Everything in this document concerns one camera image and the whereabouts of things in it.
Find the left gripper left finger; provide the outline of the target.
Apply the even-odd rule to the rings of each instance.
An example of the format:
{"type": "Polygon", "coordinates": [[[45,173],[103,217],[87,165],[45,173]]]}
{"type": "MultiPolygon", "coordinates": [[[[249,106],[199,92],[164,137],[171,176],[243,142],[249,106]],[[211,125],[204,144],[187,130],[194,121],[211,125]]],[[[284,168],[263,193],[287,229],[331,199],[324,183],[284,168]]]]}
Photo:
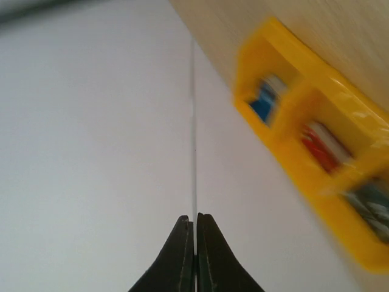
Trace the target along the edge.
{"type": "Polygon", "coordinates": [[[177,219],[153,264],[130,288],[130,292],[194,290],[193,222],[186,215],[177,219]]]}

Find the thin card seen edge-on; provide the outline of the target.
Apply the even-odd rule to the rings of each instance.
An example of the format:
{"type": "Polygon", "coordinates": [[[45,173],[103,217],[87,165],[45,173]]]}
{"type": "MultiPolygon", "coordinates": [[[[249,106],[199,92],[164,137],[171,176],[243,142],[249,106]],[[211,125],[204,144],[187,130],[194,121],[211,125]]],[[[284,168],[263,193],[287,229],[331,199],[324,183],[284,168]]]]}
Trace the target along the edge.
{"type": "Polygon", "coordinates": [[[196,80],[195,80],[195,47],[196,42],[192,37],[190,42],[190,100],[191,100],[191,120],[190,120],[190,138],[191,138],[191,200],[193,213],[193,244],[194,244],[194,291],[198,290],[197,280],[197,152],[196,152],[196,80]]]}

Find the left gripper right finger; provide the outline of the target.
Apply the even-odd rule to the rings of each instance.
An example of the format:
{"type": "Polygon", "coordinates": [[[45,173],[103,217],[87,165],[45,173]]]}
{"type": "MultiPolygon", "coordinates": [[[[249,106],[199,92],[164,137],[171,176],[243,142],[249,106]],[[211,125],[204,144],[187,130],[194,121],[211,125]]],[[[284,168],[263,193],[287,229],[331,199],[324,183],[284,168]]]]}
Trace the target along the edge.
{"type": "Polygon", "coordinates": [[[198,291],[263,291],[242,267],[210,214],[197,217],[198,291]]]}

